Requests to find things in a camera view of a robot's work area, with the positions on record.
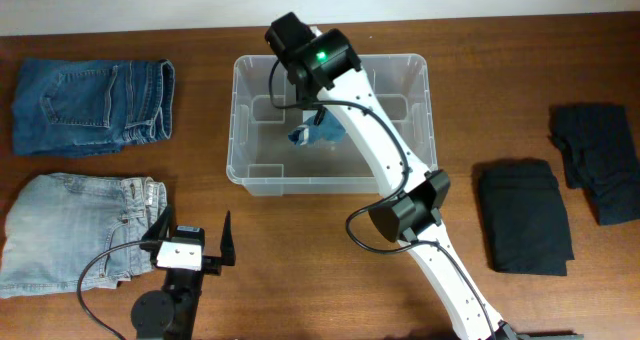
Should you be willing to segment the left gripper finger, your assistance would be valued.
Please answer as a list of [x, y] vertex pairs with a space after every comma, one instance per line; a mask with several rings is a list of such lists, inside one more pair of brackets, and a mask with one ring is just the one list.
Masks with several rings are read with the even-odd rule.
[[220, 241], [221, 264], [223, 266], [234, 266], [236, 263], [236, 252], [231, 228], [231, 212], [225, 216], [221, 241]]
[[140, 248], [147, 252], [154, 252], [160, 249], [163, 241], [165, 241], [169, 234], [169, 225], [173, 219], [173, 208], [171, 205], [167, 205], [158, 219], [149, 227], [149, 229], [142, 236], [142, 244]]

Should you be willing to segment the teal blue shirt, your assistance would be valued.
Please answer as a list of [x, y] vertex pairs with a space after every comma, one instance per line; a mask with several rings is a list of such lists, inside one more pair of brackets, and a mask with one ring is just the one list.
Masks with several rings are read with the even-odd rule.
[[312, 117], [308, 118], [287, 137], [296, 146], [309, 146], [319, 141], [341, 142], [345, 135], [345, 128], [333, 115], [327, 113], [319, 124], [315, 124]]

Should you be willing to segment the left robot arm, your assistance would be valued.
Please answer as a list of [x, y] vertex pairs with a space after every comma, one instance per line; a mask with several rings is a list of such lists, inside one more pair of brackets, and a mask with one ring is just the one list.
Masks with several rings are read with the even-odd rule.
[[132, 307], [131, 323], [138, 339], [190, 339], [204, 277], [219, 276], [223, 267], [236, 263], [230, 213], [225, 215], [218, 256], [204, 254], [204, 229], [171, 228], [173, 220], [168, 206], [142, 237], [146, 243], [140, 248], [150, 253], [152, 265], [165, 271], [165, 280], [159, 290], [141, 295]]

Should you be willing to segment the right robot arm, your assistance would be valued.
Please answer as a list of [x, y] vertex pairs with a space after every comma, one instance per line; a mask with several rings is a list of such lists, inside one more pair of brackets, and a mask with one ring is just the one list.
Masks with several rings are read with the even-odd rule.
[[430, 169], [392, 125], [361, 59], [339, 30], [326, 33], [294, 13], [273, 21], [265, 40], [297, 91], [296, 107], [331, 113], [345, 128], [376, 180], [380, 200], [354, 211], [367, 214], [409, 253], [439, 296], [460, 339], [514, 339], [516, 332], [481, 294], [450, 241], [440, 208], [451, 182]]

